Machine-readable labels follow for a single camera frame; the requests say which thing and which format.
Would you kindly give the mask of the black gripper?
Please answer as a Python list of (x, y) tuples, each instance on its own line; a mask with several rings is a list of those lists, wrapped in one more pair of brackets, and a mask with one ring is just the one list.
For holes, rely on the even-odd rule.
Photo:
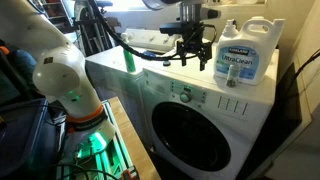
[(186, 66), (188, 53), (199, 55), (200, 71), (205, 69), (205, 59), (211, 57), (211, 43), (203, 41), (206, 24), (188, 23), (183, 25), (182, 40), (177, 42), (177, 54), (181, 57), (182, 66)]

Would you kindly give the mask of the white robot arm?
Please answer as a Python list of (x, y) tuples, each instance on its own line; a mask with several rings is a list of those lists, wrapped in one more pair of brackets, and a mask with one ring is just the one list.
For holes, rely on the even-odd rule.
[(33, 82), (66, 109), (71, 144), (94, 133), (113, 139), (115, 127), (89, 82), (84, 55), (27, 0), (0, 0), (0, 38), (35, 58)]

